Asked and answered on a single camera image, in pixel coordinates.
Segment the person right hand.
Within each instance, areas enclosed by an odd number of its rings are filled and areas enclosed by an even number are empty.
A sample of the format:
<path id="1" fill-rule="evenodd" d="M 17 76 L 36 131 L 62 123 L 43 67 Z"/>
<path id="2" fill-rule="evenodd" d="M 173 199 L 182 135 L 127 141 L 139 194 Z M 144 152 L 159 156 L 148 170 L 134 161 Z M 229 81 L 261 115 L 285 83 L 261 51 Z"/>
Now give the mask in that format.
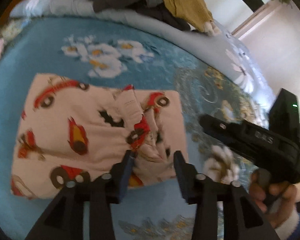
<path id="1" fill-rule="evenodd" d="M 266 215 L 271 226 L 275 229 L 281 226 L 292 214 L 295 209 L 295 201 L 297 188 L 295 185 L 288 182 L 279 184 L 270 184 L 269 193 L 274 197 L 278 197 L 276 203 L 269 209 L 264 201 L 266 192 L 258 184 L 259 170 L 256 170 L 251 175 L 251 183 L 249 186 L 249 194 L 255 201 L 256 205 Z"/>

